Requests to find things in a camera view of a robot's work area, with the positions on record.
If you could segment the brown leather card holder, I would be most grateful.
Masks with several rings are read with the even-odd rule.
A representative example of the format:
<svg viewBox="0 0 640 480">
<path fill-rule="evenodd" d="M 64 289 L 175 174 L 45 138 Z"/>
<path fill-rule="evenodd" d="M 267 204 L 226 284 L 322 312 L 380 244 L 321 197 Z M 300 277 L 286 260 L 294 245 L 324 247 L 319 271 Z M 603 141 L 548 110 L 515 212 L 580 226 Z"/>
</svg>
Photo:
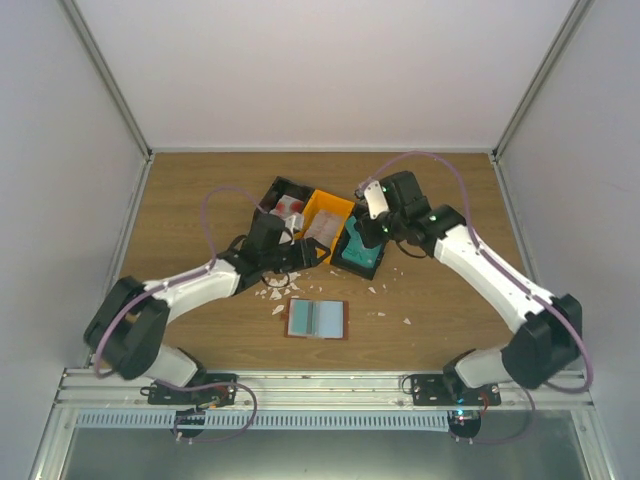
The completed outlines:
<svg viewBox="0 0 640 480">
<path fill-rule="evenodd" d="M 309 336 L 292 336 L 288 333 L 289 311 L 291 302 L 284 311 L 284 336 L 288 338 L 305 338 L 320 340 L 346 340 L 348 338 L 349 305 L 336 300 L 308 300 L 314 305 L 314 333 Z"/>
</svg>

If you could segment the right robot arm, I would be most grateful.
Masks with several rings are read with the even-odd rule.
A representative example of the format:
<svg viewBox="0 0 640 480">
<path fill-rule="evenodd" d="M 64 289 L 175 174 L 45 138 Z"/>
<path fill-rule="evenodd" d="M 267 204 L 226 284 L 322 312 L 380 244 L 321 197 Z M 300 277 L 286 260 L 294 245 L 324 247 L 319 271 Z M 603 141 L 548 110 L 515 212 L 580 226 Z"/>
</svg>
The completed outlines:
<svg viewBox="0 0 640 480">
<path fill-rule="evenodd" d="M 413 173 L 368 180 L 358 197 L 367 212 L 356 229 L 368 248 L 393 241 L 420 249 L 450 268 L 478 292 L 512 333 L 504 346 L 473 349 L 443 368 L 443 393 L 464 405 L 480 387 L 514 381 L 536 389 L 580 354 L 582 307 L 527 279 L 484 243 L 470 221 L 449 205 L 433 207 Z"/>
</svg>

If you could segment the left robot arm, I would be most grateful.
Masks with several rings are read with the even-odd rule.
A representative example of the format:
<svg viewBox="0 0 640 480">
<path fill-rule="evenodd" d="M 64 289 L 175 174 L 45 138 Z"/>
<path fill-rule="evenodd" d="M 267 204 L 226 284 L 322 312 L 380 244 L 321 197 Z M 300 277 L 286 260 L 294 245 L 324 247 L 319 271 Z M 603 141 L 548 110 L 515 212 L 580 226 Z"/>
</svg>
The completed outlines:
<svg viewBox="0 0 640 480">
<path fill-rule="evenodd" d="M 167 326 L 205 304 L 231 298 L 263 281 L 267 273 L 289 275 L 331 256 L 315 238 L 297 238 L 287 223 L 260 214 L 249 232 L 204 265 L 160 280 L 118 280 L 86 328 L 83 340 L 124 380 L 140 377 L 170 385 L 185 404 L 203 398 L 204 368 L 184 351 L 163 343 Z"/>
</svg>

